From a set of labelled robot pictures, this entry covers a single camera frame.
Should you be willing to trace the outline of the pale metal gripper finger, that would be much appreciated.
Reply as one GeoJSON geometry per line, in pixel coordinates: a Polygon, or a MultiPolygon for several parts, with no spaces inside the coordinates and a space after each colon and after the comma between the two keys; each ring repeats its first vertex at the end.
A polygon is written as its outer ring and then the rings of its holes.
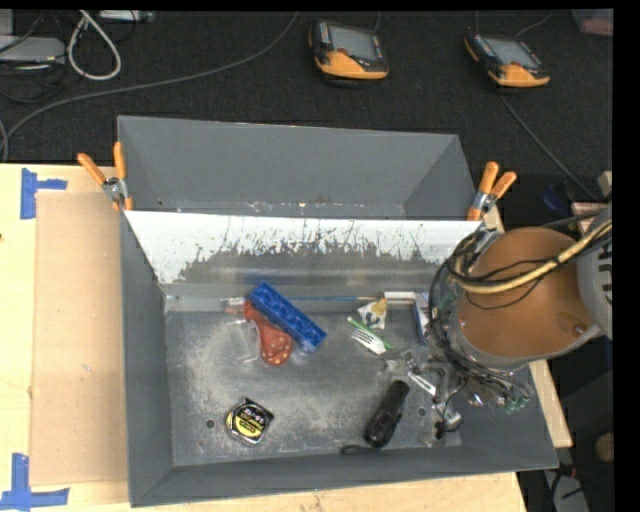
{"type": "Polygon", "coordinates": [[[388,369],[419,369],[419,361],[414,357],[410,349],[391,350],[386,357],[388,369]]]}
{"type": "Polygon", "coordinates": [[[432,384],[430,381],[428,381],[424,376],[422,376],[421,374],[415,373],[413,371],[408,371],[407,376],[413,383],[419,386],[431,397],[437,396],[438,394],[437,387],[434,384],[432,384]]]}

